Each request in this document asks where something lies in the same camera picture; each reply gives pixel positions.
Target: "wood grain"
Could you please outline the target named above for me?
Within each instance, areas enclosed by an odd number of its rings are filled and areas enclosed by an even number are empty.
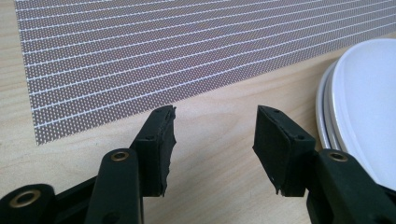
[[[345,50],[175,103],[177,145],[168,191],[145,199],[146,223],[309,223],[305,198],[276,195],[252,150],[256,109],[276,107],[318,139],[318,82]],[[128,147],[148,115],[38,147],[15,9],[11,0],[0,1],[1,197],[34,183],[59,193],[96,175],[102,157]]]

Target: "striped placemat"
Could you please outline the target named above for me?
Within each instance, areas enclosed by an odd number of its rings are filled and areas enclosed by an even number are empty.
[[[43,144],[396,31],[396,1],[17,0]]]

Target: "woven placemat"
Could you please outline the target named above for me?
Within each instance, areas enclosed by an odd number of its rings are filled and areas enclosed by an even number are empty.
[[[396,2],[17,0],[43,144],[396,31]]]

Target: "light wood surface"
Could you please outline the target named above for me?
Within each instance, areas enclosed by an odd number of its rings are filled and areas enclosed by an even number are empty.
[[[257,105],[284,111],[318,139],[318,82],[345,50],[174,103],[168,190],[145,199],[146,223],[309,223],[306,198],[276,195],[252,150]],[[128,147],[148,115],[37,146],[13,1],[0,0],[0,197],[35,183],[59,193],[97,175],[102,157]]]

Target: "brown placemat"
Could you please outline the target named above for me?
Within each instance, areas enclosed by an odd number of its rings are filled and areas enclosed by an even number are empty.
[[[17,0],[43,144],[396,31],[396,1]]]

